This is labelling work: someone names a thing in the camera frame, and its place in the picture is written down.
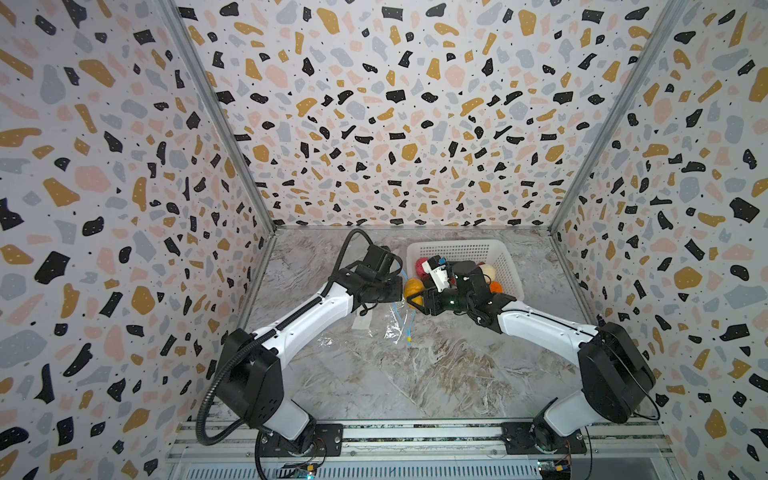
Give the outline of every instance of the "gray spot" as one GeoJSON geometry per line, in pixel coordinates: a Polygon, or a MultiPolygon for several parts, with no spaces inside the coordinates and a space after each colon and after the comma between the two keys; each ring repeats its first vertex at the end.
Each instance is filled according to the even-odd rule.
{"type": "Polygon", "coordinates": [[[74,237],[77,235],[78,226],[63,220],[54,220],[53,223],[56,223],[58,232],[61,234],[61,242],[67,245],[74,245],[74,237]]]}
{"type": "Polygon", "coordinates": [[[374,52],[379,54],[383,61],[386,61],[386,44],[382,41],[381,38],[373,37],[371,48],[374,52]]]}
{"type": "Polygon", "coordinates": [[[560,48],[558,48],[558,53],[563,56],[563,59],[565,60],[565,63],[568,63],[571,61],[571,52],[573,51],[574,46],[571,45],[571,41],[567,38],[563,40],[563,42],[560,44],[560,48]]]}
{"type": "Polygon", "coordinates": [[[528,106],[521,101],[516,102],[509,108],[509,114],[517,121],[524,120],[527,113],[528,106]]]}
{"type": "Polygon", "coordinates": [[[156,71],[151,70],[149,68],[145,68],[144,73],[147,75],[147,79],[152,85],[154,85],[155,87],[160,87],[165,91],[168,91],[168,86],[165,83],[163,83],[160,77],[160,74],[158,74],[156,71]]]}
{"type": "Polygon", "coordinates": [[[140,230],[135,232],[133,235],[133,238],[134,238],[134,244],[136,245],[135,253],[139,257],[145,259],[147,262],[152,260],[154,258],[154,254],[157,253],[157,250],[155,250],[154,246],[152,245],[152,242],[149,241],[149,239],[144,234],[144,232],[140,230]]]}
{"type": "Polygon", "coordinates": [[[744,422],[736,417],[733,417],[730,420],[730,429],[733,430],[737,435],[744,435],[746,433],[746,425],[744,425],[744,422]]]}
{"type": "Polygon", "coordinates": [[[534,62],[533,62],[533,55],[531,55],[531,51],[528,49],[518,50],[517,53],[515,53],[517,58],[520,60],[520,66],[523,68],[533,68],[534,62]]]}
{"type": "Polygon", "coordinates": [[[696,432],[691,427],[688,427],[685,434],[685,448],[690,453],[690,456],[696,458],[696,455],[699,455],[699,445],[698,435],[696,435],[696,432]]]}
{"type": "Polygon", "coordinates": [[[29,163],[26,158],[0,158],[0,170],[10,174],[22,174],[22,167],[29,163]]]}
{"type": "Polygon", "coordinates": [[[123,104],[120,106],[120,109],[123,112],[131,114],[136,118],[144,118],[147,116],[146,107],[136,102],[135,100],[131,100],[130,98],[123,102],[123,104]]]}
{"type": "Polygon", "coordinates": [[[352,115],[356,120],[362,120],[366,117],[366,108],[356,101],[349,102],[345,110],[346,113],[352,115]]]}
{"type": "Polygon", "coordinates": [[[707,386],[709,383],[707,379],[694,372],[688,365],[681,365],[680,373],[683,374],[685,381],[690,383],[692,386],[707,386]]]}
{"type": "Polygon", "coordinates": [[[331,55],[339,61],[342,67],[352,67],[355,64],[343,48],[334,48],[331,50],[331,55]]]}
{"type": "Polygon", "coordinates": [[[729,194],[737,194],[746,186],[746,180],[741,178],[729,178],[725,180],[725,191],[729,194]]]}
{"type": "Polygon", "coordinates": [[[765,299],[768,299],[768,293],[761,286],[739,285],[725,294],[725,300],[734,310],[762,302],[765,299]]]}
{"type": "Polygon", "coordinates": [[[37,429],[38,432],[43,435],[47,435],[51,431],[51,424],[53,423],[53,413],[46,412],[38,420],[37,429]]]}
{"type": "Polygon", "coordinates": [[[56,67],[46,65],[43,67],[43,82],[40,85],[40,98],[49,105],[61,101],[67,95],[64,83],[59,79],[56,67]]]}
{"type": "Polygon", "coordinates": [[[109,374],[112,372],[110,366],[100,366],[92,374],[78,382],[78,386],[90,385],[92,383],[104,383],[109,380],[109,374]]]}
{"type": "Polygon", "coordinates": [[[22,330],[0,340],[0,369],[9,369],[40,355],[48,342],[34,330],[22,330]]]}
{"type": "Polygon", "coordinates": [[[275,20],[281,25],[290,25],[296,21],[296,7],[298,4],[291,0],[285,8],[277,12],[275,20]]]}
{"type": "Polygon", "coordinates": [[[79,31],[76,31],[74,33],[74,40],[72,41],[72,43],[80,47],[80,49],[85,53],[91,53],[94,49],[94,46],[91,43],[91,41],[88,40],[88,37],[86,37],[79,31]]]}
{"type": "Polygon", "coordinates": [[[685,177],[680,181],[680,200],[687,204],[699,196],[699,179],[696,177],[685,177]]]}
{"type": "Polygon", "coordinates": [[[498,18],[498,13],[502,10],[502,3],[497,2],[491,8],[478,15],[478,25],[490,25],[498,18]]]}
{"type": "Polygon", "coordinates": [[[117,115],[113,115],[113,114],[102,115],[102,114],[99,114],[99,118],[105,124],[109,125],[110,127],[117,128],[118,130],[120,130],[123,127],[123,119],[118,117],[117,115]]]}
{"type": "Polygon", "coordinates": [[[725,129],[725,139],[731,144],[739,143],[741,140],[741,131],[744,129],[744,120],[736,115],[730,115],[727,119],[725,129]]]}
{"type": "Polygon", "coordinates": [[[717,70],[725,71],[735,67],[736,64],[741,62],[741,59],[750,54],[747,48],[742,48],[733,53],[721,55],[712,60],[712,66],[717,70]]]}

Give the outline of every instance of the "toy fruit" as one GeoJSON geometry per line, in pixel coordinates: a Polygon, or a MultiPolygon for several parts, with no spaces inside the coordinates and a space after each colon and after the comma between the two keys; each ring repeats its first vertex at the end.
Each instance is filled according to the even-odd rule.
{"type": "MultiPolygon", "coordinates": [[[[406,302],[408,301],[408,297],[411,295],[416,295],[417,293],[424,291],[424,282],[419,280],[418,278],[412,278],[406,282],[406,285],[403,287],[403,298],[406,302]]],[[[417,296],[416,298],[411,300],[413,303],[416,303],[418,305],[424,306],[424,297],[417,296]]],[[[410,303],[408,304],[411,308],[415,309],[413,305],[410,303]]]]}
{"type": "Polygon", "coordinates": [[[483,263],[480,266],[480,270],[482,270],[483,275],[485,275],[485,282],[490,283],[494,280],[496,280],[496,269],[492,265],[488,265],[487,263],[483,263]]]}

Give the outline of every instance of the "black spot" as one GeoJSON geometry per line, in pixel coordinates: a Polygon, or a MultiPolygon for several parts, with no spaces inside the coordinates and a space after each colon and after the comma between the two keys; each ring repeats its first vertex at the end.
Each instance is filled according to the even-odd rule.
{"type": "Polygon", "coordinates": [[[428,17],[442,17],[442,14],[445,12],[445,3],[441,3],[440,5],[435,5],[434,7],[427,10],[426,15],[428,17]]]}
{"type": "Polygon", "coordinates": [[[35,398],[48,403],[56,400],[56,396],[53,394],[53,383],[51,383],[51,364],[46,363],[40,372],[40,380],[42,381],[42,387],[40,387],[40,393],[35,398]]]}
{"type": "Polygon", "coordinates": [[[56,34],[56,27],[53,26],[51,22],[46,20],[45,18],[41,17],[40,15],[35,16],[35,25],[40,27],[42,31],[49,35],[55,35],[56,34]]]}
{"type": "Polygon", "coordinates": [[[35,274],[35,281],[42,283],[43,285],[48,285],[51,280],[57,276],[64,275],[68,262],[69,257],[66,255],[62,255],[57,251],[50,252],[35,274]]]}
{"type": "Polygon", "coordinates": [[[61,1],[62,3],[64,3],[64,8],[67,9],[69,18],[72,19],[72,23],[74,23],[74,26],[77,28],[80,28],[80,22],[88,18],[88,11],[85,9],[85,7],[82,7],[77,3],[75,3],[74,0],[61,0],[61,1]]]}
{"type": "Polygon", "coordinates": [[[648,10],[649,10],[648,7],[643,7],[643,8],[640,8],[639,10],[634,10],[632,12],[629,12],[624,16],[624,20],[642,20],[645,14],[648,13],[648,10]]]}
{"type": "Polygon", "coordinates": [[[741,220],[751,223],[752,220],[760,213],[760,209],[744,200],[743,198],[736,197],[731,200],[728,206],[733,210],[733,216],[740,218],[741,220]]]}
{"type": "Polygon", "coordinates": [[[56,422],[56,432],[58,433],[58,446],[67,445],[74,439],[74,422],[72,417],[56,422]]]}
{"type": "Polygon", "coordinates": [[[604,13],[605,12],[598,12],[597,10],[584,10],[581,13],[581,20],[583,22],[594,22],[599,24],[604,13]]]}
{"type": "Polygon", "coordinates": [[[402,8],[382,7],[382,16],[402,21],[402,8]]]}
{"type": "Polygon", "coordinates": [[[152,32],[149,30],[137,31],[136,33],[134,33],[134,38],[136,38],[136,41],[139,42],[139,45],[144,45],[145,43],[154,42],[154,37],[152,36],[152,32]]]}

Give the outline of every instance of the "pink spot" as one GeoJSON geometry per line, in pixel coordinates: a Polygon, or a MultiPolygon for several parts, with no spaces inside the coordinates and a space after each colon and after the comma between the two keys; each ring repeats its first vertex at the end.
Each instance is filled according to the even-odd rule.
{"type": "Polygon", "coordinates": [[[100,326],[86,326],[83,327],[83,333],[89,339],[97,339],[101,336],[104,330],[100,326]]]}
{"type": "Polygon", "coordinates": [[[96,259],[96,266],[101,268],[105,273],[114,275],[114,255],[112,254],[112,249],[102,248],[99,251],[98,257],[96,259]]]}
{"type": "Polygon", "coordinates": [[[14,312],[11,314],[10,317],[6,320],[6,322],[11,323],[13,325],[21,325],[24,320],[27,319],[27,316],[29,316],[30,313],[32,313],[32,310],[35,309],[35,307],[40,303],[40,300],[42,300],[43,294],[38,293],[37,295],[30,296],[27,301],[22,303],[19,308],[14,310],[14,312]]]}
{"type": "Polygon", "coordinates": [[[72,113],[70,113],[67,105],[62,105],[56,110],[56,118],[61,121],[70,121],[72,119],[72,113]]]}
{"type": "Polygon", "coordinates": [[[107,338],[104,339],[104,354],[112,357],[115,362],[122,362],[125,357],[123,333],[117,325],[113,325],[107,332],[107,338]]]}
{"type": "Polygon", "coordinates": [[[277,87],[288,88],[288,75],[280,67],[276,67],[275,65],[270,65],[269,67],[266,68],[266,71],[264,72],[264,74],[277,87]]]}
{"type": "Polygon", "coordinates": [[[464,84],[465,76],[464,69],[456,64],[451,65],[445,70],[445,79],[453,88],[460,88],[464,84]]]}

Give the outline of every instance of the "gold spot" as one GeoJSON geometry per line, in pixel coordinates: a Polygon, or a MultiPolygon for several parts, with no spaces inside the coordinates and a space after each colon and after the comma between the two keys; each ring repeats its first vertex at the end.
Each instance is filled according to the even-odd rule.
{"type": "Polygon", "coordinates": [[[245,59],[245,74],[257,80],[262,79],[261,73],[259,72],[259,68],[256,66],[256,62],[253,61],[252,58],[245,59]]]}
{"type": "Polygon", "coordinates": [[[433,58],[432,61],[429,62],[429,68],[427,68],[427,76],[432,77],[435,80],[440,79],[440,60],[433,58]]]}
{"type": "Polygon", "coordinates": [[[698,273],[696,270],[689,266],[678,270],[674,274],[674,284],[681,290],[698,286],[698,284],[701,283],[701,279],[701,273],[698,273]]]}
{"type": "Polygon", "coordinates": [[[203,43],[205,43],[205,39],[203,38],[203,35],[200,35],[200,32],[198,32],[193,25],[188,26],[187,30],[190,31],[190,37],[192,37],[192,40],[194,40],[196,44],[202,45],[203,43]]]}
{"type": "Polygon", "coordinates": [[[589,45],[589,42],[592,39],[592,29],[591,28],[585,28],[584,33],[581,34],[581,47],[584,48],[587,45],[589,45]]]}
{"type": "Polygon", "coordinates": [[[147,315],[154,308],[152,292],[145,286],[137,286],[131,299],[131,306],[141,315],[147,315]]]}
{"type": "Polygon", "coordinates": [[[720,80],[714,82],[711,87],[707,89],[700,97],[699,97],[699,103],[704,103],[705,100],[707,100],[709,97],[715,94],[716,91],[720,90],[723,87],[723,84],[720,83],[720,80]]]}
{"type": "Polygon", "coordinates": [[[651,85],[650,88],[648,88],[648,91],[646,91],[643,94],[643,100],[645,100],[645,104],[650,107],[652,103],[654,103],[654,98],[656,97],[656,93],[659,91],[659,84],[654,83],[651,85]]]}
{"type": "Polygon", "coordinates": [[[752,366],[749,363],[742,362],[739,359],[733,359],[733,371],[728,372],[728,375],[732,376],[735,379],[740,379],[747,370],[751,369],[752,366]]]}
{"type": "Polygon", "coordinates": [[[259,30],[253,25],[248,25],[247,23],[243,23],[243,22],[235,22],[235,30],[242,33],[243,35],[250,35],[254,32],[257,35],[264,35],[263,31],[259,30]]]}
{"type": "Polygon", "coordinates": [[[534,28],[536,28],[536,14],[528,10],[521,10],[518,12],[518,17],[523,36],[533,35],[534,28]]]}
{"type": "MultiPolygon", "coordinates": [[[[3,463],[5,461],[5,458],[0,460],[0,463],[3,463]]],[[[77,459],[78,459],[77,449],[69,449],[69,450],[64,450],[63,452],[51,453],[51,458],[48,460],[48,468],[50,469],[51,473],[53,473],[59,470],[65,462],[69,460],[77,460],[77,459]]]]}
{"type": "Polygon", "coordinates": [[[487,55],[488,52],[491,51],[491,47],[493,46],[493,42],[496,41],[496,34],[495,33],[489,33],[488,34],[488,40],[485,41],[485,47],[482,49],[482,54],[487,55]]]}
{"type": "Polygon", "coordinates": [[[80,200],[80,195],[60,184],[55,178],[43,180],[43,187],[48,191],[56,207],[63,207],[80,200]]]}
{"type": "Polygon", "coordinates": [[[619,67],[621,66],[620,61],[615,61],[611,64],[610,67],[603,73],[603,78],[608,80],[609,82],[613,83],[616,81],[616,74],[619,72],[619,67]]]}
{"type": "Polygon", "coordinates": [[[78,65],[80,65],[82,71],[95,78],[105,87],[111,88],[114,85],[114,77],[99,60],[80,60],[78,65]]]}
{"type": "Polygon", "coordinates": [[[710,413],[710,418],[704,424],[704,429],[710,434],[713,439],[718,439],[727,435],[728,430],[725,428],[725,422],[723,421],[723,415],[719,410],[714,409],[710,413]]]}
{"type": "Polygon", "coordinates": [[[125,426],[123,427],[123,433],[142,426],[144,423],[147,423],[148,419],[149,419],[149,410],[135,409],[134,412],[131,413],[131,417],[128,419],[128,421],[125,422],[125,426]]]}
{"type": "Polygon", "coordinates": [[[736,22],[736,27],[733,29],[733,35],[730,36],[730,43],[728,48],[735,47],[741,43],[741,34],[744,31],[744,22],[746,22],[746,12],[739,17],[739,21],[736,22]]]}
{"type": "Polygon", "coordinates": [[[614,255],[616,254],[616,246],[614,245],[614,241],[611,240],[608,242],[608,248],[605,250],[605,258],[612,259],[614,255]]]}
{"type": "Polygon", "coordinates": [[[9,244],[0,247],[0,252],[2,252],[3,260],[11,265],[29,265],[34,261],[32,257],[24,253],[16,245],[9,244]]]}
{"type": "Polygon", "coordinates": [[[325,8],[318,8],[316,11],[317,15],[320,16],[320,20],[323,21],[323,25],[325,25],[328,33],[331,35],[339,33],[339,19],[336,17],[335,13],[326,10],[325,8]]]}
{"type": "Polygon", "coordinates": [[[9,54],[2,48],[0,48],[0,60],[3,60],[6,64],[8,64],[9,67],[13,68],[18,73],[24,75],[26,78],[29,78],[30,80],[32,80],[32,76],[33,76],[32,67],[30,67],[23,61],[19,60],[18,58],[14,57],[13,55],[9,54]]]}
{"type": "Polygon", "coordinates": [[[690,60],[688,60],[688,57],[685,55],[684,51],[678,48],[672,54],[672,58],[674,58],[675,63],[681,63],[686,70],[690,70],[690,60]]]}
{"type": "Polygon", "coordinates": [[[80,405],[78,406],[78,410],[85,410],[86,408],[88,408],[88,406],[91,404],[92,398],[94,398],[93,390],[87,390],[83,392],[83,396],[80,400],[80,405]]]}
{"type": "Polygon", "coordinates": [[[650,38],[650,32],[645,28],[632,25],[631,27],[629,27],[629,36],[632,38],[637,38],[637,37],[650,38]]]}
{"type": "Polygon", "coordinates": [[[416,154],[419,152],[419,146],[416,144],[407,144],[402,148],[402,157],[407,161],[412,161],[416,158],[416,154]]]}
{"type": "Polygon", "coordinates": [[[478,107],[479,105],[483,104],[482,98],[473,98],[470,101],[466,101],[462,104],[462,113],[459,114],[460,116],[464,117],[469,112],[475,109],[475,107],[478,107]]]}
{"type": "Polygon", "coordinates": [[[125,465],[123,465],[123,468],[121,468],[120,471],[131,478],[136,478],[139,474],[139,471],[134,467],[134,464],[131,463],[131,460],[125,462],[125,465]]]}
{"type": "Polygon", "coordinates": [[[299,116],[303,117],[306,115],[308,111],[310,111],[310,108],[314,107],[315,104],[317,104],[317,100],[314,98],[305,98],[299,103],[296,104],[296,109],[299,111],[299,116]]]}
{"type": "Polygon", "coordinates": [[[685,386],[682,386],[682,385],[669,386],[669,385],[667,385],[667,391],[669,393],[678,393],[680,395],[685,395],[685,386]]]}
{"type": "Polygon", "coordinates": [[[564,151],[565,151],[564,145],[555,145],[554,147],[550,147],[549,150],[547,150],[547,154],[545,155],[545,158],[547,159],[547,161],[550,161],[550,162],[557,161],[564,151]]]}
{"type": "Polygon", "coordinates": [[[656,157],[657,155],[668,155],[670,149],[667,145],[663,144],[650,144],[648,149],[643,152],[643,158],[656,157]]]}
{"type": "Polygon", "coordinates": [[[709,214],[699,212],[698,217],[702,223],[705,223],[710,227],[717,227],[717,224],[725,221],[725,217],[723,217],[722,215],[709,215],[709,214]]]}
{"type": "Polygon", "coordinates": [[[768,94],[768,67],[762,67],[757,71],[755,83],[750,90],[750,101],[763,101],[768,94]]]}
{"type": "Polygon", "coordinates": [[[456,35],[458,37],[458,30],[453,28],[451,25],[446,25],[444,23],[437,22],[437,23],[435,23],[435,30],[440,35],[446,35],[446,34],[450,33],[450,34],[456,35]]]}
{"type": "Polygon", "coordinates": [[[394,25],[389,28],[389,40],[392,40],[393,45],[400,43],[400,32],[397,31],[397,27],[394,25]]]}
{"type": "Polygon", "coordinates": [[[28,136],[42,133],[39,128],[15,128],[0,131],[0,147],[21,147],[28,136]]]}
{"type": "Polygon", "coordinates": [[[557,111],[557,110],[553,108],[552,110],[548,111],[547,113],[545,113],[545,114],[543,114],[543,115],[539,115],[538,117],[536,117],[536,120],[537,120],[537,121],[550,120],[550,119],[552,119],[552,117],[554,117],[554,113],[555,113],[556,111],[557,111]]]}

